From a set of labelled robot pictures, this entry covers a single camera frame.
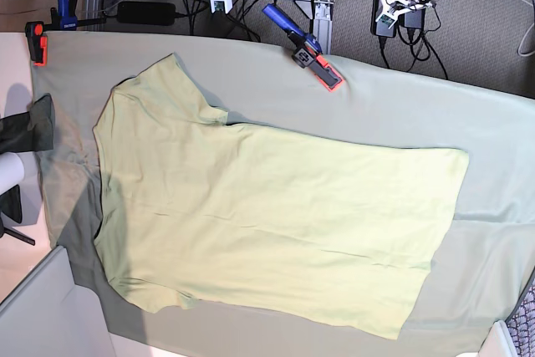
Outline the patterned mat corner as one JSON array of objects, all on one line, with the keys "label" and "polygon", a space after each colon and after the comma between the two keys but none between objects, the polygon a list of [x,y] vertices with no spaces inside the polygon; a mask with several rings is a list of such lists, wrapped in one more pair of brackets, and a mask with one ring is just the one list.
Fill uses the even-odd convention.
[{"label": "patterned mat corner", "polygon": [[534,321],[534,282],[531,282],[506,320],[518,356],[534,357]]}]

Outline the blue orange clamp centre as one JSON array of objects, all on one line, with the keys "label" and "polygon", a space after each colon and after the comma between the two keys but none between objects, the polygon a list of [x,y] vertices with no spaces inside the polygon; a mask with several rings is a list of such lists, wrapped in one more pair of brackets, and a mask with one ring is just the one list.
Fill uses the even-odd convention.
[{"label": "blue orange clamp centre", "polygon": [[311,33],[305,33],[274,3],[268,4],[262,12],[281,28],[294,44],[292,59],[297,65],[302,69],[310,69],[329,92],[334,92],[344,82],[344,78],[324,58],[318,40]]}]

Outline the black power adapter right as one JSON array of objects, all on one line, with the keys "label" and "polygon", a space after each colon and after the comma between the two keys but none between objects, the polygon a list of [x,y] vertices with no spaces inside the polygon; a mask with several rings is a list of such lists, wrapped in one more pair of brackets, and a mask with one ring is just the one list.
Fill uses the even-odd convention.
[{"label": "black power adapter right", "polygon": [[393,38],[401,5],[399,0],[373,0],[370,32],[376,37]]}]

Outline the blue orange clamp left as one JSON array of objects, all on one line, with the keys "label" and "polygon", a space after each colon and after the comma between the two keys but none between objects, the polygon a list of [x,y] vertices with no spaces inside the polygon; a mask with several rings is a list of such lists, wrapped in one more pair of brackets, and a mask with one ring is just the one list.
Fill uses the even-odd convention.
[{"label": "blue orange clamp left", "polygon": [[24,32],[28,43],[30,60],[34,66],[43,67],[47,64],[48,32],[75,31],[77,28],[106,22],[106,17],[78,19],[76,15],[77,6],[78,0],[58,0],[57,7],[50,9],[50,23],[42,21],[26,23]]}]

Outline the dark green cloth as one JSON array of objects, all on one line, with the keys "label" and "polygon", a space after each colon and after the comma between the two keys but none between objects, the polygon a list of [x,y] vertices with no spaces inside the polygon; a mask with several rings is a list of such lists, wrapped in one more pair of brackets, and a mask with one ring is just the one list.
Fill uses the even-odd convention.
[{"label": "dark green cloth", "polygon": [[1,119],[1,153],[52,150],[54,130],[54,102],[50,94],[45,94],[27,112]]}]

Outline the white bin bottom left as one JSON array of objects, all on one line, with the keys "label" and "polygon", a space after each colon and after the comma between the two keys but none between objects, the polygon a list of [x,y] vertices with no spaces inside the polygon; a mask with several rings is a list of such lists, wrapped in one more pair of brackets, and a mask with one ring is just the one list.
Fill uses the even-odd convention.
[{"label": "white bin bottom left", "polygon": [[56,247],[1,302],[2,356],[114,356],[97,294]]}]

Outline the blue orange clamp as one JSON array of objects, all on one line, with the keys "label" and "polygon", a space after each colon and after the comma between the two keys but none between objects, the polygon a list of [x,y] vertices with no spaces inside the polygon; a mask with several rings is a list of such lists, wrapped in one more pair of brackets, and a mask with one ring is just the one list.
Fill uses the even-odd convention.
[{"label": "blue orange clamp", "polygon": [[50,9],[50,23],[42,21],[26,23],[24,32],[28,43],[30,60],[34,66],[43,67],[47,64],[48,32],[75,31],[77,28],[106,22],[106,17],[78,19],[76,15],[77,6],[78,0],[58,0],[57,7]]},{"label": "blue orange clamp", "polygon": [[302,69],[310,69],[329,92],[334,92],[344,82],[344,78],[324,58],[318,40],[311,33],[305,33],[274,3],[268,4],[262,12],[281,28],[294,44],[292,59],[297,65]]}]

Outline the black power adapter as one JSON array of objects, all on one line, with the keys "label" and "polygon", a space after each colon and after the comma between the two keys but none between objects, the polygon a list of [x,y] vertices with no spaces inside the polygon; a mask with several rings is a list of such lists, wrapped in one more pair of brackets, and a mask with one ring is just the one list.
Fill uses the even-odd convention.
[{"label": "black power adapter", "polygon": [[400,26],[415,30],[423,30],[425,27],[425,8],[409,9],[400,18]]},{"label": "black power adapter", "polygon": [[373,0],[370,32],[376,37],[393,38],[401,5],[399,0]]}]

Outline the light yellow-green T-shirt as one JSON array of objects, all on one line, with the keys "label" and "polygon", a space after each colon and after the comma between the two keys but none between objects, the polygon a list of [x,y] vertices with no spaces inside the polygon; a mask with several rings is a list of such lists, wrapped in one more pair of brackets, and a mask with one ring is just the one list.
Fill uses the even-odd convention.
[{"label": "light yellow-green T-shirt", "polygon": [[155,313],[197,301],[396,339],[449,230],[463,150],[229,124],[174,56],[116,85],[94,128],[110,286]]}]

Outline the aluminium frame post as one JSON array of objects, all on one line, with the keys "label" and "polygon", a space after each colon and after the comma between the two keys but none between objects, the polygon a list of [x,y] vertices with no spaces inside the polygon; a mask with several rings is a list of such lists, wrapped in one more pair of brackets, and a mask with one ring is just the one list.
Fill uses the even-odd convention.
[{"label": "aluminium frame post", "polygon": [[335,0],[311,0],[311,32],[324,54],[331,54],[334,2]]}]

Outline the black power brick left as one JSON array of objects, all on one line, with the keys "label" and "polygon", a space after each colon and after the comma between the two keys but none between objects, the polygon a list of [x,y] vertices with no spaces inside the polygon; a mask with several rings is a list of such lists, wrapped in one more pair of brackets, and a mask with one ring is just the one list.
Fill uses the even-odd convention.
[{"label": "black power brick left", "polygon": [[176,6],[159,2],[124,2],[117,7],[119,23],[171,26],[176,19]]}]

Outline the white cylinder post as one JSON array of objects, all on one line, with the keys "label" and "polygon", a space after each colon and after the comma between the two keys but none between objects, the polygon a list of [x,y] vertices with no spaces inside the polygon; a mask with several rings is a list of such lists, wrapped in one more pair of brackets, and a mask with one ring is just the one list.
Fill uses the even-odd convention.
[{"label": "white cylinder post", "polygon": [[24,164],[21,158],[11,152],[0,155],[0,194],[18,185],[25,177]]}]

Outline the grey-green table cloth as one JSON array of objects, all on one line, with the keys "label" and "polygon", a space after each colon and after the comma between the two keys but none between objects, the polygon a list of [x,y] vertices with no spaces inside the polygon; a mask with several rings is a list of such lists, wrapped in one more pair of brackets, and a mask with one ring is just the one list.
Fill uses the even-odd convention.
[{"label": "grey-green table cloth", "polygon": [[[514,309],[534,269],[534,103],[333,56],[328,92],[277,46],[163,34],[48,37],[32,71],[50,94],[54,148],[40,154],[48,235],[78,285],[100,298],[109,330],[194,356],[455,356],[480,348]],[[93,240],[101,221],[93,128],[119,82],[175,54],[209,104],[251,122],[358,144],[465,150],[456,214],[400,336],[387,340],[288,314],[199,303],[148,314],[107,284]]]}]

